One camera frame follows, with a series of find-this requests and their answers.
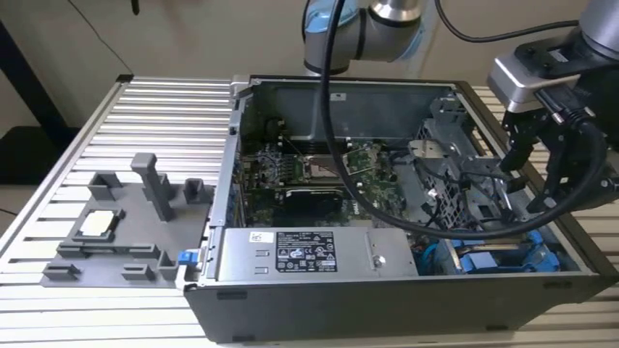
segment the white sticker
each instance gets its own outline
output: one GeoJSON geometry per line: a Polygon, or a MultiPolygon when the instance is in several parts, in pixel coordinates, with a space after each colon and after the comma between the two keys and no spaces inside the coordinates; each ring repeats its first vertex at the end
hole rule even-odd
{"type": "Polygon", "coordinates": [[[78,228],[82,236],[100,237],[109,229],[109,224],[114,219],[114,212],[110,210],[94,210],[90,212],[78,228]]]}
{"type": "Polygon", "coordinates": [[[273,232],[250,232],[249,243],[272,243],[274,240],[273,232]]]}
{"type": "Polygon", "coordinates": [[[345,93],[330,93],[330,101],[332,102],[344,102],[346,100],[345,93]]]}

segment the open computer chassis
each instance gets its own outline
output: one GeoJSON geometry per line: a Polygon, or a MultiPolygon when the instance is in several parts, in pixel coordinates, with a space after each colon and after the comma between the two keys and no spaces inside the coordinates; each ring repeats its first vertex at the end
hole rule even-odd
{"type": "MultiPolygon", "coordinates": [[[[234,88],[209,242],[184,278],[209,339],[508,331],[617,281],[570,215],[498,241],[385,225],[333,169],[317,80],[253,76],[234,88]]],[[[342,161],[378,209],[478,231],[529,218],[542,179],[529,164],[498,171],[506,136],[465,83],[336,78],[330,108],[342,161]]]]}

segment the motherboard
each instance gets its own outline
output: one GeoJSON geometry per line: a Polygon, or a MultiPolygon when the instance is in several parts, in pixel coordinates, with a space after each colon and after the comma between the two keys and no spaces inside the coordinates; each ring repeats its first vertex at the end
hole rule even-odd
{"type": "MultiPolygon", "coordinates": [[[[304,154],[302,144],[280,139],[242,156],[248,227],[382,227],[350,199],[329,154],[304,154]]],[[[373,206],[406,218],[406,201],[388,152],[378,141],[346,139],[342,161],[373,206]]]]}

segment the cable connector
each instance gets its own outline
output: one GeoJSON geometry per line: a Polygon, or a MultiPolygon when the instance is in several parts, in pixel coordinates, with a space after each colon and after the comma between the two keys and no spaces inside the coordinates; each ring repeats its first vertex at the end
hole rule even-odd
{"type": "Polygon", "coordinates": [[[550,112],[552,120],[558,125],[565,124],[576,129],[584,120],[594,116],[565,84],[541,88],[534,92],[534,97],[550,112]]]}

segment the barcode sticker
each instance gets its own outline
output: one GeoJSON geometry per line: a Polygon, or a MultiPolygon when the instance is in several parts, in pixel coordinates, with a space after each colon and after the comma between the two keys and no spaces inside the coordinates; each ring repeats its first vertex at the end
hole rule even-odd
{"type": "Polygon", "coordinates": [[[274,241],[273,232],[250,232],[249,233],[249,243],[272,243],[274,241]]]}

